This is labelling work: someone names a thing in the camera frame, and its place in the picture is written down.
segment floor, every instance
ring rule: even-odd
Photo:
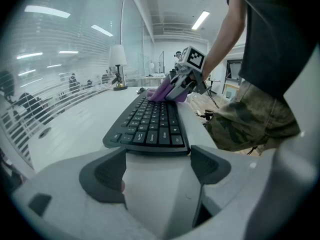
[[[227,103],[226,100],[222,100],[222,102],[221,102],[221,98],[219,96],[215,95],[214,93],[211,93],[211,95],[219,107],[222,107],[223,105],[225,105]],[[211,100],[211,98],[209,97],[209,95],[207,93],[202,94],[202,95],[192,94],[187,98],[187,102],[189,103],[189,105],[190,105],[191,109],[194,111],[194,113],[197,113],[197,110],[198,110],[201,113],[201,115],[204,115],[205,110],[212,110],[214,112],[218,110],[218,108],[213,103],[213,101]],[[205,118],[202,118],[200,116],[199,116],[199,119],[201,121],[203,121],[204,123],[207,121]],[[251,151],[251,148],[248,148],[248,149],[237,151],[236,153],[246,155],[250,151]],[[256,150],[253,150],[253,152],[250,154],[250,156],[255,156],[255,157],[258,157],[259,155],[260,155],[260,153]]]

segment keyboard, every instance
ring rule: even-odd
[[[106,148],[124,147],[145,156],[186,156],[187,134],[175,102],[154,102],[141,93],[103,138]]]

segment table lamp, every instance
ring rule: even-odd
[[[120,66],[126,66],[126,65],[127,65],[127,59],[126,59],[124,47],[121,44],[116,44],[112,46],[110,49],[109,66],[117,67],[118,69],[118,72],[115,74],[116,78],[113,79],[112,81],[112,84],[117,82],[117,84],[113,88],[114,91],[121,91],[128,88],[128,86],[122,83],[122,78],[120,75]]]

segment ceiling light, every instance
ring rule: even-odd
[[[26,54],[26,55],[18,56],[18,57],[16,57],[16,59],[17,59],[17,60],[20,60],[20,59],[24,59],[24,58],[28,58],[28,57],[39,56],[39,55],[42,55],[42,54],[43,54],[42,52],[31,53],[31,54]]]
[[[35,80],[35,81],[33,81],[33,82],[29,82],[29,83],[27,83],[27,84],[25,84],[25,85],[20,86],[20,88],[21,88],[21,87],[25,87],[25,86],[27,86],[27,85],[30,85],[30,84],[32,84],[32,83],[34,83],[34,82],[40,81],[40,80],[42,80],[42,79],[43,79],[43,78],[38,79],[38,80]]]
[[[193,25],[192,29],[193,30],[197,30],[199,28],[199,26],[202,24],[202,22],[204,22],[206,17],[208,17],[209,14],[210,14],[210,12],[207,12],[207,11],[204,10],[202,12],[202,14],[200,15],[200,17],[195,22],[195,24]]]
[[[47,66],[47,68],[54,68],[54,67],[59,67],[61,66],[62,64],[58,64],[58,65],[52,65],[52,66]]]
[[[30,70],[30,71],[27,71],[27,72],[24,72],[24,73],[21,73],[21,74],[18,74],[18,76],[20,77],[20,76],[23,76],[23,75],[25,75],[25,74],[29,74],[29,73],[31,73],[31,72],[35,72],[36,70],[35,69],[33,69],[33,70]]]
[[[103,33],[103,34],[105,34],[105,35],[107,35],[107,36],[109,36],[109,37],[113,37],[113,36],[114,36],[114,35],[111,34],[110,32],[104,30],[103,28],[101,28],[101,27],[99,27],[99,26],[97,26],[97,25],[93,25],[93,26],[91,26],[91,28],[100,31],[101,33]]]
[[[77,54],[78,51],[73,51],[73,50],[61,50],[59,51],[60,54]]]
[[[59,16],[63,18],[68,18],[70,16],[70,13],[64,12],[62,10],[56,10],[56,9],[37,6],[37,5],[27,5],[24,11],[26,13],[50,14],[50,15]]]

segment cable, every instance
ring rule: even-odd
[[[209,92],[209,90],[207,90],[207,93],[209,95],[209,97],[211,98],[211,100],[213,101],[213,103],[215,104],[215,106],[220,109],[220,107],[217,105],[217,103],[215,102],[214,98],[212,98],[211,93]]]
[[[257,146],[254,146],[254,147],[247,153],[247,155],[250,155],[256,148],[257,148]]]

